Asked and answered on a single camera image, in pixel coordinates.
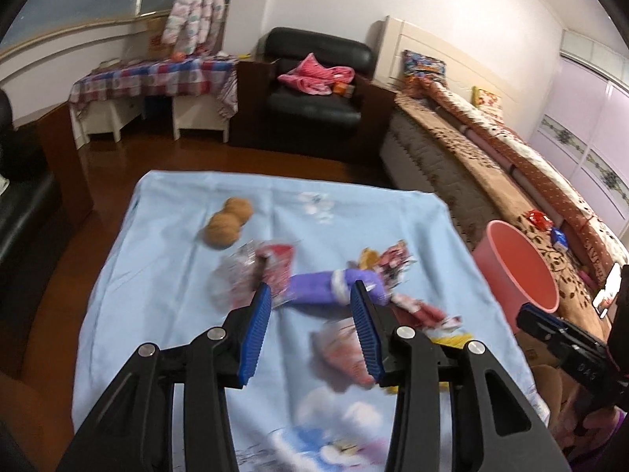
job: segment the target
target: brown ball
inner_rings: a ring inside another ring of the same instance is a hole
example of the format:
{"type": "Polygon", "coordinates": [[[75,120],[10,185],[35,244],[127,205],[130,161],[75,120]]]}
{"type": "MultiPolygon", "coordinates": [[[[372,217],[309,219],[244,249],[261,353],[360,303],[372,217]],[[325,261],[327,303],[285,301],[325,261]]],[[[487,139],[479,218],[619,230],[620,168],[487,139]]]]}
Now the brown ball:
{"type": "Polygon", "coordinates": [[[251,206],[251,202],[247,199],[240,199],[239,197],[232,197],[225,201],[223,206],[223,212],[228,212],[236,216],[241,225],[246,224],[254,214],[254,208],[251,206]]]}
{"type": "Polygon", "coordinates": [[[232,246],[240,237],[240,222],[235,215],[228,212],[217,212],[205,228],[205,240],[217,248],[232,246]]]}

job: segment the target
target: silver screw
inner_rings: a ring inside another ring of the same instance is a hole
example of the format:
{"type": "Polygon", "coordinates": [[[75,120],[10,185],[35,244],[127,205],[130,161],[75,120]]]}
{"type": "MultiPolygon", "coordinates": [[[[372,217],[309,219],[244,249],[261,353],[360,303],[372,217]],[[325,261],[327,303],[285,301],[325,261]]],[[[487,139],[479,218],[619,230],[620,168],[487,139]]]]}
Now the silver screw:
{"type": "Polygon", "coordinates": [[[477,340],[473,340],[470,344],[467,345],[467,348],[470,350],[471,353],[474,353],[474,355],[482,355],[487,349],[482,342],[479,342],[477,340]]]}
{"type": "Polygon", "coordinates": [[[150,342],[147,342],[146,344],[143,344],[142,346],[138,348],[138,355],[140,355],[143,358],[151,357],[154,354],[155,354],[155,346],[152,345],[150,342]]]}
{"type": "Polygon", "coordinates": [[[215,326],[208,330],[208,339],[210,340],[222,340],[227,335],[227,332],[220,326],[215,326]]]}
{"type": "Polygon", "coordinates": [[[401,326],[395,333],[402,339],[413,339],[415,337],[415,331],[410,326],[401,326]]]}

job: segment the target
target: blue patterned pillow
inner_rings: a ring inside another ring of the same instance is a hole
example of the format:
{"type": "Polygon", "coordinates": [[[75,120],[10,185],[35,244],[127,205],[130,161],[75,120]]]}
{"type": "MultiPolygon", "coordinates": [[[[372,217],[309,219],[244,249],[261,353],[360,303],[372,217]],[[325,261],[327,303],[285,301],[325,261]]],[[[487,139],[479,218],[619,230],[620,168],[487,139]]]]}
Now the blue patterned pillow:
{"type": "Polygon", "coordinates": [[[445,62],[432,56],[404,50],[405,94],[411,97],[423,97],[426,81],[437,81],[448,87],[445,79],[445,62]]]}

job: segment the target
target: bed headboard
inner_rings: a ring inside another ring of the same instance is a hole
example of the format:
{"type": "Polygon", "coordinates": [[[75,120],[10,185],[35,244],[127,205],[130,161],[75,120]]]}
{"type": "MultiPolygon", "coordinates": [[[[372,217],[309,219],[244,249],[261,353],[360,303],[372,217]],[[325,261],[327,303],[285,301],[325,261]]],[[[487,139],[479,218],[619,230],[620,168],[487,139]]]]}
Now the bed headboard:
{"type": "Polygon", "coordinates": [[[513,125],[518,117],[520,94],[509,83],[450,43],[401,19],[388,16],[384,25],[378,62],[373,77],[388,85],[401,88],[404,80],[402,52],[411,50],[439,58],[446,63],[449,89],[465,100],[472,100],[475,85],[502,98],[504,121],[513,125]]]}

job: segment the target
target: pink towel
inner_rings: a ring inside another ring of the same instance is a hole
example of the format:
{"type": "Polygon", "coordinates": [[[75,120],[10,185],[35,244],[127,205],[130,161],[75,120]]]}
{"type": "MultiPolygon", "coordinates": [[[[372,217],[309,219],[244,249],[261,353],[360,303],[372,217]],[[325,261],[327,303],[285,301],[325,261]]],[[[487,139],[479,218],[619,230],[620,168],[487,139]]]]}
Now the pink towel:
{"type": "Polygon", "coordinates": [[[351,67],[327,69],[317,62],[314,53],[310,53],[295,69],[279,75],[278,81],[311,96],[329,96],[334,83],[351,83],[354,75],[351,67]]]}

